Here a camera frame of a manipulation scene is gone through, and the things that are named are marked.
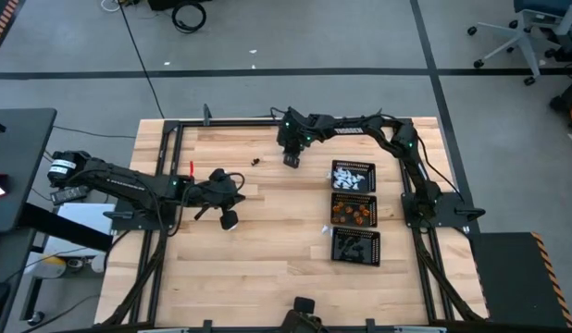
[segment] wooden tabletop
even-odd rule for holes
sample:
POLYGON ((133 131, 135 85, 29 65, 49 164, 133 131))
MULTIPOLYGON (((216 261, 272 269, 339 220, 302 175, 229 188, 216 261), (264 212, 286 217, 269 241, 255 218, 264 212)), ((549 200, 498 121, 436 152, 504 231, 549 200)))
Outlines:
MULTIPOLYGON (((435 117, 414 118, 430 162, 451 179, 435 117)), ((143 120, 131 168, 154 174, 163 120, 143 120)), ((403 191, 398 161, 368 136, 341 136, 313 143, 301 154, 301 165, 282 164, 275 127, 188 128, 180 154, 180 174, 194 162, 197 181, 217 167, 241 172, 247 199, 235 206, 240 223, 224 231, 219 212, 193 221, 197 209, 185 209, 179 233, 169 239, 157 308, 158 327, 276 327, 292 309, 294 297, 314 299, 315 314, 328 326, 427 324, 416 252, 404 224, 403 191), (251 166, 251 161, 261 162, 251 166), (331 160, 375 163, 380 232, 380 267, 330 260, 331 160)), ((167 159, 171 157, 173 138, 167 159)), ((448 184, 430 177, 444 191, 448 184)), ((478 314, 487 316, 478 274, 467 238, 451 228, 438 229, 446 275, 478 314)), ((143 239, 131 232, 109 256, 95 322, 109 317, 136 278, 143 239)), ((440 294, 432 282, 437 314, 443 318, 440 294)), ((150 285, 143 295, 145 319, 150 285)))

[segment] black basket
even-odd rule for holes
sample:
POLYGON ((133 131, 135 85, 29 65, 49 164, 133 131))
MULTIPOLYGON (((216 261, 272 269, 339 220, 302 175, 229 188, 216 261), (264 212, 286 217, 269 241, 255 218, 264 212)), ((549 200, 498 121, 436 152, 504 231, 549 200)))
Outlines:
POLYGON ((376 196, 346 193, 331 194, 331 224, 353 227, 376 227, 378 220, 376 196), (365 216, 363 211, 360 210, 360 206, 364 206, 364 208, 370 212, 370 215, 365 216), (351 213, 346 212, 346 208, 348 207, 352 208, 351 213), (355 212, 358 212, 359 217, 362 218, 362 224, 356 222, 356 217, 354 217, 355 212))
POLYGON ((331 260, 380 266, 380 233, 352 228, 333 228, 331 260))
POLYGON ((339 161, 333 160, 331 162, 331 188, 334 191, 341 191, 347 193, 369 193, 377 190, 377 172, 374 163, 362 163, 352 161, 339 161), (364 177, 360 180, 358 190, 354 190, 354 185, 349 185, 349 189, 344 188, 344 184, 336 185, 336 178, 334 172, 342 168, 350 171, 353 176, 360 175, 364 177))

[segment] gray floor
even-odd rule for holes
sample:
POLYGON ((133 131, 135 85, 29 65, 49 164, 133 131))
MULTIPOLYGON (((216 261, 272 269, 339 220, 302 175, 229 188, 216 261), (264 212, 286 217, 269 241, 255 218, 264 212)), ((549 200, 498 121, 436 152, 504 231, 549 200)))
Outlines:
MULTIPOLYGON (((33 0, 22 8, 0 49, 0 72, 141 70, 121 13, 100 0, 33 0)), ((419 0, 438 68, 470 68, 503 40, 465 30, 476 21, 507 24, 505 0, 419 0)), ((143 1, 127 8, 149 70, 256 68, 425 68, 409 0, 215 0, 208 22, 193 35, 143 1)), ((545 67, 557 67, 546 61, 545 67)), ((490 68, 525 68, 522 55, 501 54, 490 68)), ((565 122, 547 108, 567 77, 441 77, 451 120, 485 232, 537 231, 545 239, 572 312, 572 141, 565 122)), ((267 114, 270 106, 301 112, 361 115, 383 107, 397 116, 437 116, 426 76, 290 76, 153 79, 167 117, 267 114)), ((56 124, 104 134, 132 135, 141 118, 156 118, 145 79, 0 80, 0 107, 54 107, 56 124)), ((132 140, 87 137, 54 129, 49 151, 82 149, 126 166, 132 140)), ((34 188, 47 194, 42 164, 34 188)), ((103 196, 91 200, 102 202, 103 196)), ((30 201, 49 208, 34 193, 30 201)), ((19 290, 8 331, 20 332, 19 290)), ((100 290, 97 279, 50 281, 38 308, 57 314, 100 290)), ((96 301, 38 330, 87 327, 96 301)))

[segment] black metal frame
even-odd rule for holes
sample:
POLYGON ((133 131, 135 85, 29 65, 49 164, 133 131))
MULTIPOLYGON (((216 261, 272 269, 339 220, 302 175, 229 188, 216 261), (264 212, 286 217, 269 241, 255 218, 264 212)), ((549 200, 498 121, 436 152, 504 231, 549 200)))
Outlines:
MULTIPOLYGON (((207 117, 205 117, 205 119, 202 119, 202 120, 165 120, 164 125, 163 125, 163 133, 162 133, 162 138, 161 138, 161 142, 160 142, 160 148, 158 151, 158 158, 157 158, 157 162, 156 162, 156 172, 155 172, 156 175, 162 174, 163 168, 165 166, 165 159, 167 156, 168 141, 170 138, 170 134, 173 131, 176 132, 176 136, 175 136, 175 144, 173 146, 173 154, 171 156, 170 174, 176 175, 178 170, 179 170, 181 141, 183 138, 183 131, 187 128, 192 128, 192 127, 241 127, 241 126, 263 127, 263 126, 276 126, 277 125, 277 122, 274 119, 249 118, 249 119, 234 119, 234 120, 232 120, 232 119, 216 120, 216 119, 210 119, 211 116, 209 114, 208 115, 205 114, 205 116, 207 116, 207 117)), ((409 181, 409 177, 408 177, 406 171, 404 170, 404 167, 401 164, 401 162, 400 162, 400 167, 402 170, 402 181, 404 184, 404 193, 411 193, 411 183, 409 181)), ((417 249, 417 238, 422 237, 422 233, 420 232, 419 228, 411 228, 411 230, 412 230, 412 234, 414 237, 414 245, 417 249)), ((151 243, 152 243, 152 236, 153 236, 152 231, 147 230, 144 232, 143 246, 142 246, 142 250, 140 253, 140 262, 138 264, 138 275, 137 275, 137 277, 143 272, 144 267, 146 266, 146 263, 148 262, 148 258, 150 257, 150 248, 151 248, 151 243)), ((429 243, 430 243, 430 248, 431 248, 431 252, 432 252, 432 258, 435 261, 436 265, 441 269, 441 271, 443 273, 444 268, 442 265, 441 250, 440 250, 440 246, 438 243, 438 237, 436 235, 435 228, 428 228, 428 236, 429 236, 429 243)), ((162 272, 163 272, 163 263, 164 263, 164 260, 161 261, 160 265, 156 268, 156 270, 153 274, 154 277, 153 277, 153 283, 152 283, 152 290, 151 290, 151 294, 150 294, 150 300, 148 303, 148 316, 146 319, 146 322, 148 324, 152 324, 152 325, 155 324, 155 320, 156 320, 156 308, 158 306, 158 296, 159 296, 159 292, 160 292, 160 283, 161 283, 162 272)), ((426 313, 428 316, 429 323, 432 323, 433 321, 437 320, 437 317, 436 317, 436 309, 435 309, 434 301, 432 298, 432 289, 431 289, 431 286, 429 283, 428 269, 426 268, 424 263, 422 263, 418 257, 417 257, 417 265, 418 265, 418 269, 419 269, 420 283, 421 283, 422 291, 424 294, 424 303, 425 303, 425 307, 426 307, 426 313)), ((136 299, 136 302, 131 307, 130 318, 129 318, 130 324, 138 323, 138 317, 140 315, 140 307, 141 307, 141 302, 142 302, 141 296, 142 296, 142 294, 139 295, 139 297, 136 299)), ((441 288, 441 296, 442 296, 442 307, 443 307, 445 319, 454 320, 453 307, 451 305, 449 298, 446 296, 446 294, 442 290, 442 288, 441 288)), ((335 328, 337 328, 338 330, 350 331, 350 332, 355 332, 355 331, 367 332, 367 327, 335 327, 335 328)), ((382 327, 374 326, 374 328, 375 328, 375 331, 376 330, 390 331, 392 326, 382 326, 382 327)), ((268 331, 269 329, 272 329, 272 327, 239 327, 239 328, 224 327, 223 329, 226 329, 227 331, 231 331, 231 332, 232 331, 235 331, 235 332, 236 331, 257 331, 257 330, 268 331)))

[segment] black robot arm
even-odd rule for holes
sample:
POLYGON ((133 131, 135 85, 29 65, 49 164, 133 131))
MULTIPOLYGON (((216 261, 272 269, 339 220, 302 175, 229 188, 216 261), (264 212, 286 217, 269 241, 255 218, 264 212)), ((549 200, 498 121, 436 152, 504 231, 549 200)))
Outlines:
POLYGON ((409 119, 396 119, 377 113, 367 117, 334 118, 328 115, 304 117, 289 107, 278 131, 278 144, 284 147, 284 164, 298 167, 299 155, 314 141, 324 142, 336 135, 369 135, 380 148, 401 160, 416 188, 415 209, 424 219, 436 215, 436 202, 441 196, 438 184, 431 181, 419 155, 416 129, 409 119), (393 128, 387 141, 382 127, 393 128))
POLYGON ((228 229, 238 221, 230 209, 245 199, 230 178, 232 174, 221 168, 207 181, 196 184, 190 176, 151 176, 107 163, 85 152, 54 152, 53 156, 54 162, 47 174, 52 187, 87 186, 125 200, 151 217, 155 217, 164 204, 202 207, 195 219, 208 208, 221 208, 222 226, 228 229))

